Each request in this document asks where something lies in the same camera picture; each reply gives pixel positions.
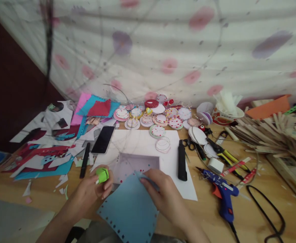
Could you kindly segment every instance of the blue glue gun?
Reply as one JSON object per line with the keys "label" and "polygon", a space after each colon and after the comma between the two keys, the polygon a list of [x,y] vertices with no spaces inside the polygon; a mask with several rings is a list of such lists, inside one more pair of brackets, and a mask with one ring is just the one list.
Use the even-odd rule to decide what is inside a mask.
{"label": "blue glue gun", "polygon": [[204,178],[208,179],[211,183],[213,183],[216,187],[213,194],[215,194],[218,198],[221,199],[221,208],[219,214],[223,217],[227,222],[233,222],[233,209],[231,204],[230,196],[238,196],[239,190],[234,185],[228,185],[226,180],[222,179],[220,176],[213,174],[211,171],[206,169],[197,169],[202,173]]}

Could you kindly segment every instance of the red ribbon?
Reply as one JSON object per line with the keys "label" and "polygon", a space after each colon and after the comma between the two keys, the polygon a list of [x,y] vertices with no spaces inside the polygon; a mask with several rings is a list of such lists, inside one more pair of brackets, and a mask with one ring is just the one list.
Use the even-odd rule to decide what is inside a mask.
{"label": "red ribbon", "polygon": [[174,103],[174,100],[171,99],[170,101],[165,101],[165,102],[164,102],[164,106],[166,106],[166,105],[171,105],[171,104],[173,104],[173,103]]}

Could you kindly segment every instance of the cup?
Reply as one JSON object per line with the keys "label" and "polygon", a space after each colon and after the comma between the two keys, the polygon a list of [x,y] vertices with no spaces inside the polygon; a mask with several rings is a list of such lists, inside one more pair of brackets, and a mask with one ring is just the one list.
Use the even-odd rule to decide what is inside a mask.
{"label": "cup", "polygon": [[236,107],[236,110],[237,116],[233,116],[231,114],[226,114],[222,112],[216,105],[211,114],[212,121],[217,125],[226,126],[229,123],[232,123],[233,121],[244,117],[245,113],[240,108]]}

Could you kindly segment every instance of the black phone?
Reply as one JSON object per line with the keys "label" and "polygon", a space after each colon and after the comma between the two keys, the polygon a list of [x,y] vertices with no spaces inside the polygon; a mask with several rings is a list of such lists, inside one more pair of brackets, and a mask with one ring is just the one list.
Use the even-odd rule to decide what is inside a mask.
{"label": "black phone", "polygon": [[98,136],[93,149],[92,153],[94,154],[105,154],[110,144],[112,134],[114,132],[115,127],[103,127],[101,129],[101,133]]}

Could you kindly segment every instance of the pliers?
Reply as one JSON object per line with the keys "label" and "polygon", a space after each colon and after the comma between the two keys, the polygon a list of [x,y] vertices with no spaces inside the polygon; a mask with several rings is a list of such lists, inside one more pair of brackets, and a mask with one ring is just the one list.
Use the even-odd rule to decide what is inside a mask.
{"label": "pliers", "polygon": [[[208,141],[208,143],[212,146],[213,150],[217,153],[217,155],[219,156],[220,159],[222,159],[222,161],[224,163],[226,163],[229,166],[233,166],[232,162],[230,160],[232,160],[235,164],[239,163],[239,160],[236,159],[231,153],[228,152],[228,150],[223,149],[220,145],[216,144],[214,141],[212,141],[210,138],[206,139]],[[241,168],[246,171],[247,173],[250,173],[251,171],[247,168],[246,165],[242,165]],[[237,170],[234,170],[232,172],[235,176],[237,176],[239,179],[243,180],[244,177],[242,177],[239,172]]]}

